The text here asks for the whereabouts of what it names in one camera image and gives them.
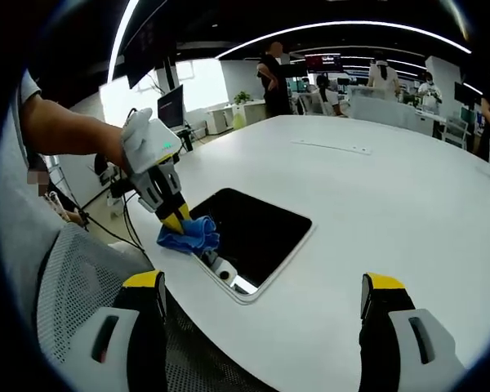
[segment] curved ceiling light strip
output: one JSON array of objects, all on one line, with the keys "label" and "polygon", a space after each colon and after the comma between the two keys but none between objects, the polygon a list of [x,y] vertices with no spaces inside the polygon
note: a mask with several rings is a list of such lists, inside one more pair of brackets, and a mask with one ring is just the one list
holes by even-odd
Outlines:
[{"label": "curved ceiling light strip", "polygon": [[317,27],[342,26],[342,25],[381,26],[381,27],[391,27],[394,29],[412,31],[414,33],[423,34],[423,35],[426,35],[428,37],[432,37],[432,38],[435,38],[439,41],[445,42],[448,45],[451,45],[451,46],[459,49],[460,51],[465,52],[468,55],[472,53],[471,50],[463,47],[462,45],[460,45],[454,41],[451,41],[448,38],[442,37],[436,33],[431,33],[430,31],[418,29],[417,27],[406,26],[405,24],[380,22],[380,21],[376,21],[376,20],[334,20],[334,21],[330,21],[330,22],[304,24],[302,26],[291,27],[290,29],[279,30],[275,33],[266,34],[262,37],[254,38],[248,42],[242,43],[241,45],[237,45],[236,47],[233,47],[233,48],[229,49],[228,51],[224,51],[223,53],[216,56],[216,58],[220,59],[221,57],[226,56],[229,53],[232,53],[233,51],[237,51],[238,49],[241,49],[243,47],[247,47],[247,46],[249,46],[253,43],[259,42],[259,41],[263,41],[264,39],[267,39],[267,38],[275,37],[277,35],[281,35],[281,34],[285,34],[285,33],[292,33],[294,31],[305,30],[305,29],[314,29]]},{"label": "curved ceiling light strip", "polygon": [[140,0],[129,0],[129,3],[123,12],[122,20],[120,20],[120,25],[118,26],[118,30],[114,36],[113,50],[111,51],[111,58],[109,60],[109,71],[107,72],[107,83],[111,83],[113,81],[114,66],[116,65],[116,58],[120,52],[120,46],[122,46],[122,39],[138,2],[140,2]]},{"label": "curved ceiling light strip", "polygon": [[[363,56],[342,56],[341,58],[342,59],[357,59],[357,60],[372,60],[373,59],[373,57],[363,57]],[[397,61],[397,60],[387,60],[387,61],[389,61],[390,63],[408,65],[410,67],[416,67],[419,69],[426,69],[426,67],[423,67],[422,65],[406,63],[404,61]]]},{"label": "curved ceiling light strip", "polygon": [[474,90],[475,92],[477,92],[480,96],[483,94],[481,91],[479,91],[477,88],[471,86],[470,84],[468,83],[463,83],[463,86],[467,86],[469,89],[471,90]]},{"label": "curved ceiling light strip", "polygon": [[401,53],[407,53],[408,55],[413,55],[413,56],[418,56],[425,58],[425,55],[421,55],[419,53],[415,53],[413,51],[404,51],[403,49],[397,49],[395,47],[374,47],[373,45],[339,45],[339,46],[334,46],[334,47],[309,47],[306,49],[299,49],[297,51],[291,51],[290,54],[299,54],[303,51],[322,51],[322,50],[328,50],[328,49],[378,49],[381,51],[399,51]]},{"label": "curved ceiling light strip", "polygon": [[[369,66],[366,66],[366,65],[343,65],[343,68],[370,69],[370,67]],[[395,70],[395,72],[397,72],[398,74],[410,75],[410,76],[417,77],[417,74],[416,73],[410,73],[410,72],[398,71],[398,70]]]}]

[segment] white table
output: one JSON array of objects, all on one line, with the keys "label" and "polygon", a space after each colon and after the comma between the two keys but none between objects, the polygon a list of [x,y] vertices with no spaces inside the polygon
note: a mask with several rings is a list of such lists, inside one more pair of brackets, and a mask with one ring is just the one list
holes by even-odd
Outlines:
[{"label": "white table", "polygon": [[[302,138],[372,154],[292,143]],[[145,250],[181,307],[275,389],[358,390],[367,271],[401,280],[416,307],[454,336],[466,367],[489,343],[490,165],[475,156],[381,124],[282,116],[182,156],[176,170],[191,207],[231,187],[317,225],[257,302],[239,305],[191,257],[159,247],[157,218],[130,201]]]}]

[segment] potted plant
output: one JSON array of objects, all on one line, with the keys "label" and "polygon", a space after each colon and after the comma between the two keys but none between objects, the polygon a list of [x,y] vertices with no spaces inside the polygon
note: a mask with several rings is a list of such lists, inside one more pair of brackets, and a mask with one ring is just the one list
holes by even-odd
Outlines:
[{"label": "potted plant", "polygon": [[239,104],[244,104],[246,102],[248,102],[249,100],[252,100],[251,98],[251,95],[248,94],[247,92],[245,91],[240,91],[235,97],[234,97],[234,103],[236,105],[239,105]]}]

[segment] sleeve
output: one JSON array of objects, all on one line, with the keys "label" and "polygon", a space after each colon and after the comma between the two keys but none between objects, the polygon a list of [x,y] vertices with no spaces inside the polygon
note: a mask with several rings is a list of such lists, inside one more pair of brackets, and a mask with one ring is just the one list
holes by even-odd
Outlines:
[{"label": "sleeve", "polygon": [[392,74],[394,75],[394,80],[398,82],[398,85],[400,84],[399,83],[399,76],[398,76],[398,73],[396,72],[395,69],[392,69]]},{"label": "sleeve", "polygon": [[337,93],[336,92],[327,90],[325,92],[325,94],[327,94],[327,100],[328,100],[328,103],[330,105],[335,106],[335,105],[338,105],[340,103],[340,101],[337,99]]},{"label": "sleeve", "polygon": [[375,64],[370,64],[370,69],[368,70],[368,77],[374,78],[374,73],[376,71],[377,67]]},{"label": "sleeve", "polygon": [[25,71],[20,84],[20,103],[23,105],[31,96],[38,94],[39,92],[40,87],[38,87],[33,78],[31,78],[29,71]]}]

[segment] computer monitor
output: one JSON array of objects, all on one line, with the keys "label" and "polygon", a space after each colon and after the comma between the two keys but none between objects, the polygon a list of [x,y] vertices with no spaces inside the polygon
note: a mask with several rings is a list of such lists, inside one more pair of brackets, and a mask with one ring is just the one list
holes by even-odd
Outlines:
[{"label": "computer monitor", "polygon": [[481,96],[458,82],[455,82],[454,99],[461,102],[463,105],[467,105],[470,110],[474,108],[474,104],[481,101]]},{"label": "computer monitor", "polygon": [[169,127],[183,127],[183,85],[175,88],[158,100],[158,118]]}]

